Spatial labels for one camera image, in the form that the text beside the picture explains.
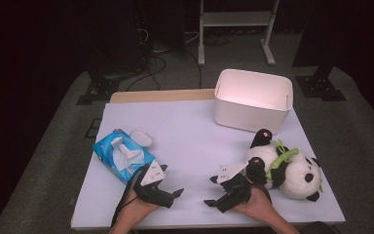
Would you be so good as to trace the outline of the blue wet wipe pack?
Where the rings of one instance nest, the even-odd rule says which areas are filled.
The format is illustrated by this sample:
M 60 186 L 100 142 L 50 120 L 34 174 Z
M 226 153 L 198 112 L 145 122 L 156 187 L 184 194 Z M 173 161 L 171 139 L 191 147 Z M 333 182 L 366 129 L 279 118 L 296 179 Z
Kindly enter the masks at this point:
M 113 146 L 111 141 L 116 137 L 122 137 L 124 145 L 128 149 L 142 149 L 144 152 L 144 162 L 141 164 L 132 164 L 126 169 L 119 171 L 113 161 Z M 124 184 L 127 184 L 136 170 L 145 164 L 151 164 L 156 157 L 153 156 L 147 148 L 153 143 L 153 139 L 142 131 L 132 131 L 127 134 L 122 129 L 116 129 L 108 136 L 99 140 L 93 145 L 93 151 L 97 158 Z

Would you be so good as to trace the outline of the black stand base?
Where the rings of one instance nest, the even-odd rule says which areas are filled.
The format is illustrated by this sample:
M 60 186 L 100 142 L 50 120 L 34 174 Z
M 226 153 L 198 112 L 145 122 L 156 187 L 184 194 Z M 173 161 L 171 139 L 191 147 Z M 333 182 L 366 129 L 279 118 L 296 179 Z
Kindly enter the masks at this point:
M 119 75 L 110 71 L 89 71 L 90 84 L 80 95 L 77 105 L 90 105 L 94 101 L 109 100 L 120 86 Z
M 340 90 L 329 80 L 333 64 L 322 64 L 312 75 L 296 76 L 295 79 L 305 98 L 320 98 L 322 101 L 345 101 Z

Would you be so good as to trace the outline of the white metal stand frame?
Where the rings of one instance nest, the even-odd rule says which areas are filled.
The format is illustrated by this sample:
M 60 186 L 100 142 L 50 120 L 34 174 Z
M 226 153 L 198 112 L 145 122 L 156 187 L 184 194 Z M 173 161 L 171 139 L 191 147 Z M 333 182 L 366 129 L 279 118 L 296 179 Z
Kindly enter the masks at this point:
M 280 0 L 274 0 L 270 11 L 261 12 L 215 12 L 205 11 L 205 0 L 200 0 L 199 13 L 199 46 L 198 46 L 198 65 L 204 65 L 205 46 L 204 32 L 206 27 L 239 27 L 239 26 L 266 26 L 265 37 L 260 40 L 265 58 L 269 65 L 275 65 L 276 61 L 271 52 L 269 43 L 275 24 Z

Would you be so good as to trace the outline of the person's right hand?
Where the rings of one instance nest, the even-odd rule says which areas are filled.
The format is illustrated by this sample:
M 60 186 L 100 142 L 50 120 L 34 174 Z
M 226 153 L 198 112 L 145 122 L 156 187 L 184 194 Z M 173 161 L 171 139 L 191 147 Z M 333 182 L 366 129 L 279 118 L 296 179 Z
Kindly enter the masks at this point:
M 266 194 L 256 187 L 250 189 L 249 200 L 235 206 L 233 210 L 265 224 L 270 223 L 277 214 Z

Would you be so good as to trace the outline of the white storage bin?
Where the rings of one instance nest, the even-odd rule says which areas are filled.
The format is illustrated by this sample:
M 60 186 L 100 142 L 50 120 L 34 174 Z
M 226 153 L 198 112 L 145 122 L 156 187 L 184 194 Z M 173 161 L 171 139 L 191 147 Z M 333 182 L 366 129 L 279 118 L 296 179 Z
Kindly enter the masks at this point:
M 277 134 L 293 107 L 292 82 L 283 76 L 223 70 L 214 89 L 214 120 L 235 129 Z

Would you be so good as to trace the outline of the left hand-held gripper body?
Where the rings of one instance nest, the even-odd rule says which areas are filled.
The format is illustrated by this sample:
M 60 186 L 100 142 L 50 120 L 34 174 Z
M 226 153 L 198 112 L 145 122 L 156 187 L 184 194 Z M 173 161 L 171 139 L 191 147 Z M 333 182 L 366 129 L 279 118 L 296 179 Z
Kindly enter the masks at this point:
M 146 164 L 136 178 L 133 189 L 143 202 L 170 208 L 175 198 L 172 197 L 172 193 L 159 188 L 159 184 L 166 176 L 160 166 L 157 161 L 153 161 L 150 165 Z

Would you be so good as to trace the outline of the white table cover sheet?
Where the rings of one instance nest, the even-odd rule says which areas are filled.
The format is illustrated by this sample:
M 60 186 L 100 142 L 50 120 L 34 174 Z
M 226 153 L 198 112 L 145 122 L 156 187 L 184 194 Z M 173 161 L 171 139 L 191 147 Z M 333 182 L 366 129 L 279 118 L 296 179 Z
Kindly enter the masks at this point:
M 137 229 L 215 228 L 261 226 L 235 211 L 221 213 L 210 208 L 206 199 L 218 199 L 224 192 L 209 178 L 220 165 L 241 161 L 254 133 L 219 126 L 213 120 L 214 101 L 153 101 L 107 103 L 96 141 L 115 129 L 134 130 L 153 138 L 148 150 L 160 164 L 168 165 L 159 185 L 172 192 L 184 188 L 170 209 L 159 208 L 141 221 Z M 293 109 L 290 110 L 274 139 L 287 147 L 297 147 L 312 157 L 315 153 Z M 333 191 L 322 174 L 322 192 L 316 202 L 294 200 L 278 189 L 270 190 L 277 211 L 293 224 L 345 221 Z M 76 230 L 107 229 L 125 185 L 93 153 L 70 225 Z

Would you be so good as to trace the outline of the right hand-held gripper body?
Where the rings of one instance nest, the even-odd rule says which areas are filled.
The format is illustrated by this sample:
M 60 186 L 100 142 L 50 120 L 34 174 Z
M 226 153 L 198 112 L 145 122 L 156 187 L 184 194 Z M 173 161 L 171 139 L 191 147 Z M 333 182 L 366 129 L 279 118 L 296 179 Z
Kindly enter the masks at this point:
M 243 175 L 243 170 L 247 165 L 247 162 L 239 162 L 220 166 L 215 181 L 222 186 L 226 194 L 215 202 L 215 207 L 221 213 L 249 199 L 250 182 Z

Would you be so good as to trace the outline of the person's left hand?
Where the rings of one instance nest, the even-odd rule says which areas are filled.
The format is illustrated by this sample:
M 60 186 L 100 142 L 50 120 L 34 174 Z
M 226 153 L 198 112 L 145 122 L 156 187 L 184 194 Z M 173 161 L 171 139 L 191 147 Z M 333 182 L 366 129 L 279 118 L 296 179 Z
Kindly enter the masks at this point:
M 131 189 L 116 222 L 129 222 L 136 226 L 140 221 L 158 208 L 159 206 L 157 205 L 143 202 L 137 197 L 135 191 Z

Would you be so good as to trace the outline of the panda plush toy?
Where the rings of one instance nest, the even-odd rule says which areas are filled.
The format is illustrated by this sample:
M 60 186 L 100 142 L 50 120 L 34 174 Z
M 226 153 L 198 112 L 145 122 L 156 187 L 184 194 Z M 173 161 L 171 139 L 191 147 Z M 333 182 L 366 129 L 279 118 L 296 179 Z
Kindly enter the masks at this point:
M 321 166 L 316 158 L 298 148 L 273 140 L 267 129 L 259 130 L 246 153 L 244 173 L 266 189 L 278 188 L 285 196 L 315 202 L 321 191 Z

